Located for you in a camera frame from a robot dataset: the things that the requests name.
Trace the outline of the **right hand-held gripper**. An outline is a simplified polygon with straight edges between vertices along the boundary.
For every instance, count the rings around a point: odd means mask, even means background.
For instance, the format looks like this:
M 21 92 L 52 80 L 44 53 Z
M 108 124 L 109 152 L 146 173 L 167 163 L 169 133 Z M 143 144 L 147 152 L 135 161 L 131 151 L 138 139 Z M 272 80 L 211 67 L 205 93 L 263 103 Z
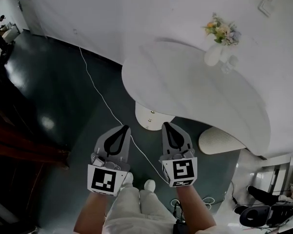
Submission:
M 171 122 L 162 126 L 162 171 L 170 187 L 192 185 L 197 180 L 197 157 L 189 134 Z

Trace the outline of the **white curved table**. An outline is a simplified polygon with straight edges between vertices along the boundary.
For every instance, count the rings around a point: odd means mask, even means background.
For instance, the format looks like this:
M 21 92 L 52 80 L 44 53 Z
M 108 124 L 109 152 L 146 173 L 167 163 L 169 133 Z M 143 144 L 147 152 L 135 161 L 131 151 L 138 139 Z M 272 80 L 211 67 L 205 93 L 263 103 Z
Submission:
M 152 111 L 218 128 L 264 156 L 271 126 L 263 99 L 237 71 L 224 74 L 221 62 L 206 65 L 204 54 L 172 41 L 141 45 L 125 58 L 124 87 Z

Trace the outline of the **person's left forearm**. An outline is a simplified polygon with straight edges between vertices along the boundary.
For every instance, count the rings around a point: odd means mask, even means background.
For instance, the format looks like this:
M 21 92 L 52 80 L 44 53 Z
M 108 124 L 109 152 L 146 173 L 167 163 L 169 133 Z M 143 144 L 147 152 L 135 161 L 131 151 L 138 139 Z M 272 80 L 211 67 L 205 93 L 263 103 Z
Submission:
M 75 223 L 74 232 L 78 234 L 111 234 L 105 223 L 116 199 L 104 194 L 90 192 Z

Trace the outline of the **white ribbed table leg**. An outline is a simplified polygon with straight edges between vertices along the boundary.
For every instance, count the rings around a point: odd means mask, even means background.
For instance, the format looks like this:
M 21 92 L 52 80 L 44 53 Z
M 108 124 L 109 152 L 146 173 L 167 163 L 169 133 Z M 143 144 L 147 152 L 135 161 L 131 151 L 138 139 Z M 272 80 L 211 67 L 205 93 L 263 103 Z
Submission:
M 215 127 L 205 130 L 199 136 L 198 147 L 206 155 L 226 153 L 245 148 L 236 138 Z

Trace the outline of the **white ribbed drawer cabinet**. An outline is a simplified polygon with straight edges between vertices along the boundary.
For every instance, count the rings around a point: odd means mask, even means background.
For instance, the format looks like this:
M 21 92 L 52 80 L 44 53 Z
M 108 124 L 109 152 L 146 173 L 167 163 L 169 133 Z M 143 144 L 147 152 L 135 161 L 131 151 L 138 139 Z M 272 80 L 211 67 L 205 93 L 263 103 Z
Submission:
M 156 111 L 152 111 L 137 102 L 135 103 L 135 116 L 138 122 L 160 121 L 164 123 L 171 122 L 175 118 L 175 116 L 165 115 Z

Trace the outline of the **person's left white shoe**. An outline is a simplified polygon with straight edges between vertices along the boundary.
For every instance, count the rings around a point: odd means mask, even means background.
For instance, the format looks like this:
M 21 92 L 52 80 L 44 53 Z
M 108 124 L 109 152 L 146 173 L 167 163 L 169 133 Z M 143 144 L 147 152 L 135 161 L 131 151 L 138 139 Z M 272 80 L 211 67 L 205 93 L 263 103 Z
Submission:
M 132 187 L 133 186 L 133 174 L 131 172 L 128 172 L 124 181 L 123 181 L 123 184 L 122 186 L 123 187 Z

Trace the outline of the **person's white shoe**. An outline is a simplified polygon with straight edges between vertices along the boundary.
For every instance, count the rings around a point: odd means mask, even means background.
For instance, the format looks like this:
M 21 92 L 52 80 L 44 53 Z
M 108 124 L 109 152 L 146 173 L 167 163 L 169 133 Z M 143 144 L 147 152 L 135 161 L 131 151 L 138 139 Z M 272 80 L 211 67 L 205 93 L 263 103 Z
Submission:
M 133 174 L 131 172 L 128 172 L 124 181 L 123 181 L 123 184 L 122 186 L 123 187 L 132 187 L 133 186 Z
M 148 179 L 144 184 L 144 190 L 150 191 L 152 193 L 155 191 L 155 188 L 156 188 L 156 183 L 152 179 Z

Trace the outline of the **person's right white shoe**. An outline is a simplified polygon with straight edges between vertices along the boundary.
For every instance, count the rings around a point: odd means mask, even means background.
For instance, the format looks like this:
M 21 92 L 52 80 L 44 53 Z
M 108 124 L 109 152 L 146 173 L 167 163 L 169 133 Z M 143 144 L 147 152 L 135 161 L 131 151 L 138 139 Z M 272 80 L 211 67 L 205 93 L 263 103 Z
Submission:
M 156 183 L 152 179 L 148 179 L 144 184 L 144 190 L 150 191 L 152 193 L 155 191 L 155 188 L 156 188 Z

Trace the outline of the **person's light grey trousers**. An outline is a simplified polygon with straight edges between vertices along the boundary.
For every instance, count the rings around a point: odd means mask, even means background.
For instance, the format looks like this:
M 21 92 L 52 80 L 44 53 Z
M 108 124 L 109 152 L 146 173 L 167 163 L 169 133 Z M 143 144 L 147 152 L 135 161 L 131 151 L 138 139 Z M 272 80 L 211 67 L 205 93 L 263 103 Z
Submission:
M 130 184 L 111 206 L 102 234 L 173 234 L 175 223 L 176 218 L 154 192 Z

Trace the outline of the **white bulbous vase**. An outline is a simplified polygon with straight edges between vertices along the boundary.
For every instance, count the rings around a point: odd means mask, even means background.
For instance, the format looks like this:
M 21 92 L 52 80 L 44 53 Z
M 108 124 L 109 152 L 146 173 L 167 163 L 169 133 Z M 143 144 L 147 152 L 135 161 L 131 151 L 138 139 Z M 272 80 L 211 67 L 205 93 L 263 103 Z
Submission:
M 204 62 L 208 66 L 215 66 L 225 50 L 225 46 L 219 43 L 212 45 L 204 54 Z

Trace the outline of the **dark red wooden furniture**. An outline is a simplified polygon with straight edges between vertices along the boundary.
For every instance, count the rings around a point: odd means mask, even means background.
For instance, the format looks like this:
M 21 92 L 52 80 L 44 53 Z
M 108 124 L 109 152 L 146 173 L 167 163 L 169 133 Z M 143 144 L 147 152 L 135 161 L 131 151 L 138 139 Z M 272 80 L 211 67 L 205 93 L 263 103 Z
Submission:
M 31 233 L 36 226 L 29 213 L 45 170 L 67 170 L 69 152 L 34 135 L 14 105 L 19 90 L 0 68 L 0 234 Z

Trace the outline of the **white shelf unit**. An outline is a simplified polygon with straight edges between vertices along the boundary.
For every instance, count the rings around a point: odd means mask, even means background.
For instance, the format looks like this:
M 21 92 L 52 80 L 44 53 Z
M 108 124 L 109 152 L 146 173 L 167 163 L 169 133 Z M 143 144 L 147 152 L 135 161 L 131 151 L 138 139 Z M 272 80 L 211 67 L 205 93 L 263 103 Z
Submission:
M 254 186 L 272 195 L 290 192 L 293 174 L 293 155 L 287 154 L 263 160 L 254 175 Z

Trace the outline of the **pastel flower bouquet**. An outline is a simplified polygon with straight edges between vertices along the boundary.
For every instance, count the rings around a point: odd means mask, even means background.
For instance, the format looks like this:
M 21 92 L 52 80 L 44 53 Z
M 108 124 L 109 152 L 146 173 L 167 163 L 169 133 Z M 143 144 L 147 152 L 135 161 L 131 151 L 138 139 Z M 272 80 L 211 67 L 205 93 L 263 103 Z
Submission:
M 241 33 L 234 22 L 227 22 L 216 13 L 212 14 L 211 21 L 203 27 L 207 35 L 214 35 L 214 41 L 224 46 L 238 45 Z

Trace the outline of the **white boxes on cart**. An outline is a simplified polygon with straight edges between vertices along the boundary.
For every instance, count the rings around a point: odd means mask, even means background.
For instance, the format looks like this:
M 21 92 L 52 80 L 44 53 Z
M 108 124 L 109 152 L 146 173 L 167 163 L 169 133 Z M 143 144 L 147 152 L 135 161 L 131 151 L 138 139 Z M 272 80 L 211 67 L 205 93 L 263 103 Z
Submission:
M 20 34 L 20 31 L 16 24 L 12 24 L 12 26 L 2 35 L 2 38 L 8 43 L 12 43 L 16 37 Z

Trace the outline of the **white door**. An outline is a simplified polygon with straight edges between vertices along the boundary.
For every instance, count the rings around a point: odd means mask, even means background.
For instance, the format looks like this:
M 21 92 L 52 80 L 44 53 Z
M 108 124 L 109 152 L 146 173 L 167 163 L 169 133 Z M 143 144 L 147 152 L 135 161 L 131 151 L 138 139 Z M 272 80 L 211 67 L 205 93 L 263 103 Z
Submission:
M 32 35 L 45 37 L 33 0 L 18 0 L 18 7 Z

